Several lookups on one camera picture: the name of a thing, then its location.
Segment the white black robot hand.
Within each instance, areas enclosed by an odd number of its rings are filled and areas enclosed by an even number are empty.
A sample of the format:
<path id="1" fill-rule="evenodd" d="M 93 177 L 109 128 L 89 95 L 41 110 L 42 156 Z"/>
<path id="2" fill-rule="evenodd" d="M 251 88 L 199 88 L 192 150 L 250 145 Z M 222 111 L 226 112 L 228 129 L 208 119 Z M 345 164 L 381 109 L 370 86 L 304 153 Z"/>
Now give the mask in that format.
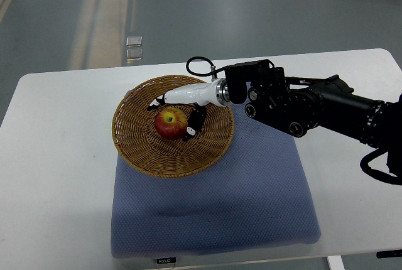
<path id="1" fill-rule="evenodd" d="M 206 105 L 227 107 L 231 104 L 224 78 L 218 78 L 211 83 L 191 84 L 181 86 L 155 98 L 147 110 L 156 110 L 163 105 L 193 105 L 188 118 L 187 131 L 182 138 L 188 141 L 195 137 L 202 129 L 207 117 Z"/>

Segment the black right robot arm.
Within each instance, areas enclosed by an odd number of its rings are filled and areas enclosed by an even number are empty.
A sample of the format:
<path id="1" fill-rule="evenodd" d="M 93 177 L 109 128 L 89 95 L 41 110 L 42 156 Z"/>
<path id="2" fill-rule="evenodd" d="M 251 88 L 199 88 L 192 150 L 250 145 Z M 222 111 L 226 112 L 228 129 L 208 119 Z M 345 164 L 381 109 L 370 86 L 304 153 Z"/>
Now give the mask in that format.
<path id="1" fill-rule="evenodd" d="M 401 152 L 401 102 L 355 95 L 338 75 L 287 77 L 270 60 L 223 71 L 231 102 L 244 104 L 251 119 L 296 138 L 321 126 L 385 152 Z"/>

